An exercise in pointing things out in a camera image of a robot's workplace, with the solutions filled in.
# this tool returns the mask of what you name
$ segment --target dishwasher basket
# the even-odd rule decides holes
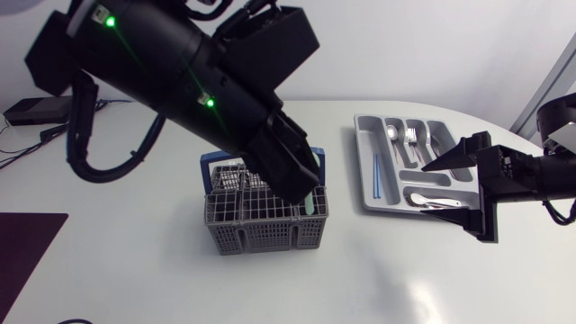
[[[322,148],[312,151],[320,159],[320,181],[312,191],[312,215],[306,215],[304,202],[294,205],[276,197],[267,183],[242,164],[216,166],[210,176],[210,163],[234,157],[225,152],[202,155],[204,221],[222,255],[320,246],[329,215],[325,156]]]

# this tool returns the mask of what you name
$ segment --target wire grid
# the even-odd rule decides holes
[[[242,246],[236,235],[235,226],[218,226],[210,231],[222,254],[242,253]]]
[[[237,221],[239,219],[240,192],[227,191],[206,195],[206,222]]]
[[[298,228],[297,248],[317,248],[320,246],[326,219],[303,220]]]
[[[246,173],[244,165],[216,166],[212,171],[212,192],[241,190]]]
[[[242,193],[242,219],[266,220],[294,216],[294,208],[269,189],[246,188]]]
[[[317,186],[312,190],[312,202],[314,204],[314,213],[312,215],[306,214],[306,206],[305,206],[304,202],[300,202],[296,206],[298,214],[302,217],[328,216],[328,203],[326,201],[326,187]]]
[[[275,196],[267,183],[243,165],[215,167],[211,182],[212,194],[206,195],[206,223],[221,254],[242,253],[244,244],[250,252],[288,250],[292,243],[297,248],[320,246],[328,217],[325,187],[313,189],[314,213],[306,215],[304,202],[292,205]],[[301,216],[301,220],[292,216]],[[218,225],[240,218],[244,225]]]
[[[265,223],[246,226],[247,247],[250,251],[290,249],[292,224]]]

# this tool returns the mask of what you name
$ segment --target blue handle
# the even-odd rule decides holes
[[[320,159],[319,184],[326,185],[326,155],[324,148],[310,148]],[[200,157],[200,170],[202,171],[202,181],[206,194],[212,193],[212,180],[210,179],[210,163],[220,162],[227,159],[239,158],[224,151],[202,154]]]

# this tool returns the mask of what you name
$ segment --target table surface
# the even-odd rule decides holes
[[[576,323],[576,226],[538,202],[501,204],[499,244],[446,222],[367,211],[356,154],[356,113],[434,118],[456,137],[540,149],[486,121],[400,102],[287,102],[286,113],[327,155],[330,216],[316,250],[220,256],[203,223],[200,155],[214,146],[168,122],[145,163],[89,184],[66,163],[65,138],[0,171],[2,212],[69,219],[5,323]],[[102,110],[90,161],[129,156],[154,119],[138,103]],[[34,144],[46,126],[0,136]],[[568,211],[569,202],[558,202]]]

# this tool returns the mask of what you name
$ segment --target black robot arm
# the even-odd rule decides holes
[[[563,217],[551,200],[576,197],[576,154],[555,142],[556,132],[569,134],[566,146],[576,140],[576,94],[543,105],[538,111],[538,129],[544,155],[533,157],[513,148],[492,146],[488,132],[462,138],[451,150],[422,168],[423,171],[478,167],[480,209],[425,210],[439,219],[461,225],[482,242],[498,242],[498,203],[542,201],[559,225],[576,221],[576,201]]]
[[[52,95],[73,86],[67,154],[79,176],[97,183],[125,176],[168,118],[241,156],[291,203],[318,183],[306,132],[281,111],[275,95],[319,47],[306,15],[275,0],[252,0],[214,37],[190,20],[214,19],[229,4],[223,0],[212,13],[198,13],[182,0],[73,0],[67,13],[52,14],[26,64],[36,86]],[[111,170],[86,162],[97,97],[89,75],[158,112],[139,150]]]

